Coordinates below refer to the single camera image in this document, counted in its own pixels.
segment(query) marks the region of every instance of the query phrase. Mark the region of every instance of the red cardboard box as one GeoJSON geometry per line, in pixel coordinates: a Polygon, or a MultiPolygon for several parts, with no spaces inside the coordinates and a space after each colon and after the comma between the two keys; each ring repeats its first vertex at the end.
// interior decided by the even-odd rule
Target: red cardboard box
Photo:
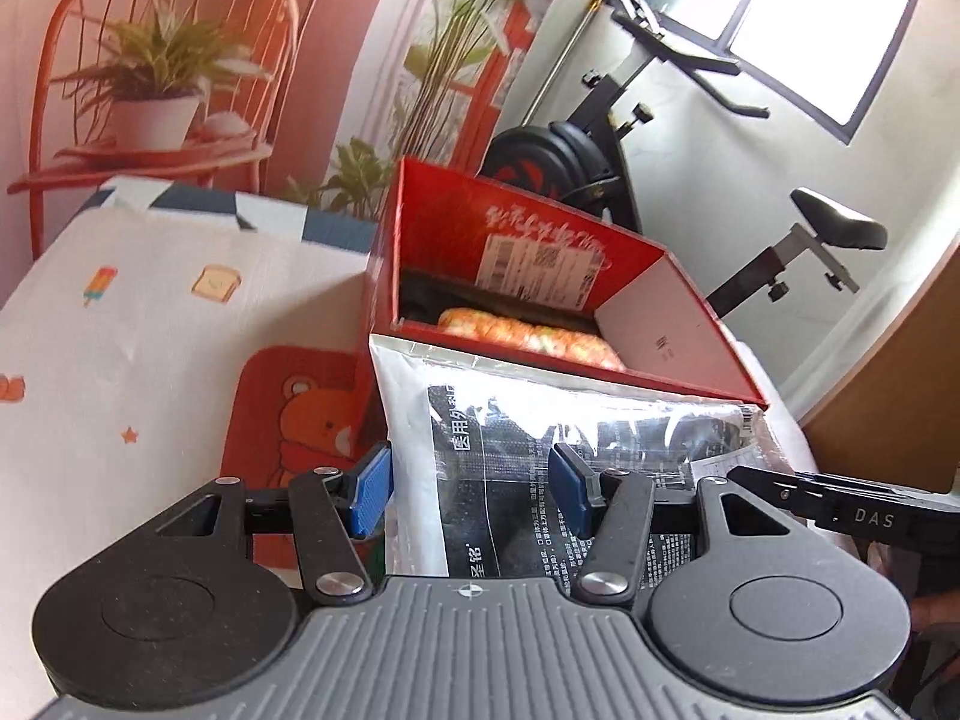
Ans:
{"type": "Polygon", "coordinates": [[[360,418],[354,425],[369,418],[376,403],[369,333],[621,384],[767,405],[716,315],[669,251],[493,181],[404,159],[373,241],[367,280],[356,380],[360,418]],[[401,269],[588,314],[627,370],[449,336],[402,319],[401,269]]]}

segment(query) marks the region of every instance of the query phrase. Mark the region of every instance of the black circular mount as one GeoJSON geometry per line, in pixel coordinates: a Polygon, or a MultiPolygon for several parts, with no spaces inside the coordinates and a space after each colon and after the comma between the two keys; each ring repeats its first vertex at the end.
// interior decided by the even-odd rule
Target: black circular mount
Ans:
{"type": "Polygon", "coordinates": [[[767,706],[830,704],[881,685],[910,632],[899,591],[749,493],[704,491],[707,481],[709,549],[669,574],[647,610],[659,649],[702,685],[767,706]]]}
{"type": "Polygon", "coordinates": [[[32,634],[59,692],[166,709],[246,682],[295,626],[293,596],[265,568],[205,538],[158,536],[149,550],[121,541],[54,584],[32,634]]]}

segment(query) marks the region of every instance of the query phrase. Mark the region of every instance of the white plant pot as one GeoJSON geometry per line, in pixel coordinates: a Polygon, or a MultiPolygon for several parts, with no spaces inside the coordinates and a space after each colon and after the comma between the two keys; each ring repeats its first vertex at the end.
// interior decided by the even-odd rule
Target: white plant pot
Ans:
{"type": "Polygon", "coordinates": [[[110,123],[119,151],[176,151],[184,145],[200,98],[114,100],[110,123]]]}

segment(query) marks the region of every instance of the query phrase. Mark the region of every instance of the potted plant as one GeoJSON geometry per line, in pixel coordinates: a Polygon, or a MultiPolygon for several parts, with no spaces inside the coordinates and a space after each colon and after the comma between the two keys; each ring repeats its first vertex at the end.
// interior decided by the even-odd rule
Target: potted plant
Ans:
{"type": "Polygon", "coordinates": [[[212,90],[270,77],[222,23],[179,18],[166,0],[154,0],[146,23],[102,24],[104,61],[51,83],[76,84],[67,96],[80,97],[80,114],[110,103],[119,151],[175,151],[212,90]]]}
{"type": "Polygon", "coordinates": [[[350,138],[349,145],[337,146],[333,158],[333,174],[318,187],[303,187],[288,176],[286,199],[333,214],[348,214],[362,220],[376,221],[380,201],[390,188],[394,166],[380,159],[366,141],[350,138]]]}

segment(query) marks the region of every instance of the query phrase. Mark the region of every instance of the exercise bike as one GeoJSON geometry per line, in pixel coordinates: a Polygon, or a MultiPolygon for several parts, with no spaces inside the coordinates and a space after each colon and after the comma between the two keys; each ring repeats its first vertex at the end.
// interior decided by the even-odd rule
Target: exercise bike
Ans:
{"type": "MultiPolygon", "coordinates": [[[[738,76],[740,66],[735,59],[681,52],[664,42],[666,34],[645,0],[592,0],[527,111],[523,124],[501,132],[491,141],[480,175],[642,233],[621,141],[637,124],[646,124],[654,117],[649,108],[637,103],[632,119],[617,127],[611,119],[611,108],[654,60],[672,64],[731,114],[753,119],[770,117],[768,108],[728,100],[701,74],[738,76]],[[528,124],[560,65],[603,1],[613,5],[611,19],[634,39],[630,55],[606,76],[588,73],[583,77],[589,93],[565,121],[551,122],[548,127],[528,124]]],[[[783,298],[789,288],[778,277],[804,251],[813,252],[827,267],[827,281],[834,289],[846,287],[856,293],[859,286],[850,272],[824,246],[853,250],[886,247],[887,231],[878,221],[809,189],[792,191],[791,199],[812,232],[801,224],[794,224],[783,239],[765,248],[714,290],[707,302],[718,317],[726,316],[764,287],[770,288],[768,296],[772,301],[783,298]]]]}

